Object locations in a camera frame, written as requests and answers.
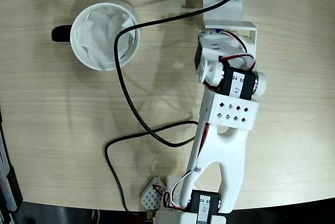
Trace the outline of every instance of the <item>black mug handle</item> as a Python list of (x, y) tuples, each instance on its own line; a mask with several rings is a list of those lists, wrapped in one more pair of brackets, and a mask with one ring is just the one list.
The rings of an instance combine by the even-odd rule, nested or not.
[(72, 25), (62, 25), (53, 28), (51, 39), (54, 42), (70, 42), (70, 32)]

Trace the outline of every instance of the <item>sticker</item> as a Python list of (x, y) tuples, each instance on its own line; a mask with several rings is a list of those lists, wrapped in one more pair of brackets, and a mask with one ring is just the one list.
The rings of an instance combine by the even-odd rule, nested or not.
[(197, 224), (207, 224), (209, 206), (210, 206), (210, 197), (200, 195)]
[(240, 98), (242, 87), (243, 87), (243, 82), (244, 82), (244, 77), (245, 75), (239, 72), (234, 72), (232, 74), (232, 82), (231, 82), (229, 96)]

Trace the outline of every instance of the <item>dark floor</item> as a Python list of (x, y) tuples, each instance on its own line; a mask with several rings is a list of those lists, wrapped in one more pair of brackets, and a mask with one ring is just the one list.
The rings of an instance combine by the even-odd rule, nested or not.
[[(335, 198), (311, 203), (235, 210), (225, 215), (227, 224), (329, 224), (335, 223)], [(91, 220), (89, 209), (57, 207), (24, 203), (15, 214), (18, 224), (96, 224), (97, 211)], [(100, 224), (143, 224), (146, 216), (129, 216), (125, 212), (100, 211)]]

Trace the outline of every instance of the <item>perforated white part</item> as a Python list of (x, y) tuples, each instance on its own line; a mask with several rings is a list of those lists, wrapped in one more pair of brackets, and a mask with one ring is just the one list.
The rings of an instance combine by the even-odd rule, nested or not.
[(252, 130), (259, 103), (217, 94), (205, 89), (200, 117), (210, 124)]
[(141, 194), (141, 202), (146, 210), (158, 210), (161, 207), (162, 196), (153, 188), (152, 185), (160, 186), (157, 188), (162, 194), (166, 186), (159, 177), (154, 177)]

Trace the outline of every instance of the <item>black device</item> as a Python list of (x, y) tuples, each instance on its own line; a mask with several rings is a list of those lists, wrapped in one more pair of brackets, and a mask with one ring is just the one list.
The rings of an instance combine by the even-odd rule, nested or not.
[[(238, 77), (236, 73), (243, 74), (244, 78)], [(256, 82), (256, 74), (251, 71), (245, 71), (227, 65), (223, 65), (223, 78), (214, 91), (221, 95), (229, 96), (232, 82), (235, 81), (243, 83), (242, 90), (236, 91), (240, 93), (240, 98), (251, 100), (253, 88)]]
[(187, 212), (198, 214), (197, 224), (210, 224), (212, 215), (218, 215), (219, 193), (193, 190)]

